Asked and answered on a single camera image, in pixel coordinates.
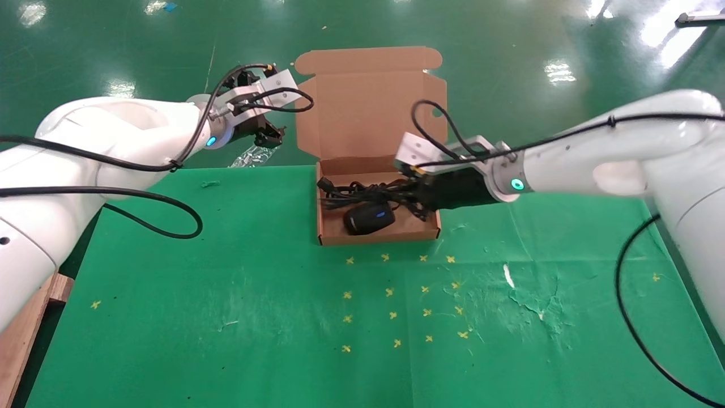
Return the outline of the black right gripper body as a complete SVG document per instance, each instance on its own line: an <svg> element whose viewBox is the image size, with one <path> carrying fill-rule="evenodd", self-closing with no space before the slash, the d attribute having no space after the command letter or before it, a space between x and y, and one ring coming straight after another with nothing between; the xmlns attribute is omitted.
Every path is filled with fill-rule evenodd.
<svg viewBox="0 0 725 408"><path fill-rule="evenodd" d="M463 168L421 179L421 205L428 211L498 203L490 193L484 175L476 168Z"/></svg>

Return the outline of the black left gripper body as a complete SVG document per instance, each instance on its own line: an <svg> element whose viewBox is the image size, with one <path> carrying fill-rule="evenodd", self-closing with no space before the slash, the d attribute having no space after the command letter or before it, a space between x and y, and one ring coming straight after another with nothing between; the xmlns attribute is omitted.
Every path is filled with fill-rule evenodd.
<svg viewBox="0 0 725 408"><path fill-rule="evenodd" d="M265 121L269 120L264 114L259 114L258 116L254 116L253 118L238 124L238 126L234 126L232 132L232 142L248 137L254 137L255 140L255 132L257 128L262 126Z"/></svg>

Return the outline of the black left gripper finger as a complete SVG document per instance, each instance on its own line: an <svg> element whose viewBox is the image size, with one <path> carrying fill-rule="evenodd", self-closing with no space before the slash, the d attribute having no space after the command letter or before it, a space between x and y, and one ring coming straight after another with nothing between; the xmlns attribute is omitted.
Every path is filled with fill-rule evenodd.
<svg viewBox="0 0 725 408"><path fill-rule="evenodd" d="M275 149L282 145L283 137L287 127L277 127L269 121L265 121L255 132L254 144L265 149Z"/></svg>
<svg viewBox="0 0 725 408"><path fill-rule="evenodd" d="M249 86L261 79L259 75L254 73L253 69L261 69L262 73L267 74L267 66L244 66L244 69L235 69L228 73L223 80L223 88L232 90L238 86Z"/></svg>

